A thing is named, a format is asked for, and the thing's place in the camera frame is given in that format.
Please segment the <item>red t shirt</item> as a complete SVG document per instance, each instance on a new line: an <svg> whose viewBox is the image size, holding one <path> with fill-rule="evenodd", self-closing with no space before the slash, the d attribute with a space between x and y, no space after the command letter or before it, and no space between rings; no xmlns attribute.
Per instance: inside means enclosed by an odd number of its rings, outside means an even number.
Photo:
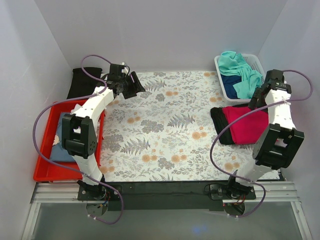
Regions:
<svg viewBox="0 0 320 240"><path fill-rule="evenodd" d="M250 111L247 106L227 106L222 109L228 124ZM257 142L268 125L268 113L260 110L240 119L229 130L236 145L250 145Z"/></svg>

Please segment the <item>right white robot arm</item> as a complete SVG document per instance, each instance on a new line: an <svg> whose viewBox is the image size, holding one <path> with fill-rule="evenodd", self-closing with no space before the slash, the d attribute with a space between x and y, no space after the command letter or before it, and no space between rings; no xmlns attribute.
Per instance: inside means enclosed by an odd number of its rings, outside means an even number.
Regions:
<svg viewBox="0 0 320 240"><path fill-rule="evenodd" d="M283 71L277 69L269 70L256 88L248 108L252 114L267 114L268 123L253 146L253 159L228 179L227 191L233 198L249 194L264 174L287 168L302 145L305 135L293 123L291 93Z"/></svg>

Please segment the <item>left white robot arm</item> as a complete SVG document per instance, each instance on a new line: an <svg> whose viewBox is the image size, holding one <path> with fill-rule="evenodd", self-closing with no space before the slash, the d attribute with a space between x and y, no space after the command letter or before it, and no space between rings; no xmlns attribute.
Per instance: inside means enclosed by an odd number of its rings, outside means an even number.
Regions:
<svg viewBox="0 0 320 240"><path fill-rule="evenodd" d="M102 86L95 87L94 96L89 97L74 113L62 117L61 145L83 173L78 184L93 199L100 200L106 195L106 188L99 184L103 174L95 157L100 115L118 95L122 94L125 99L129 99L145 91L137 74L130 72L129 66L112 63Z"/></svg>

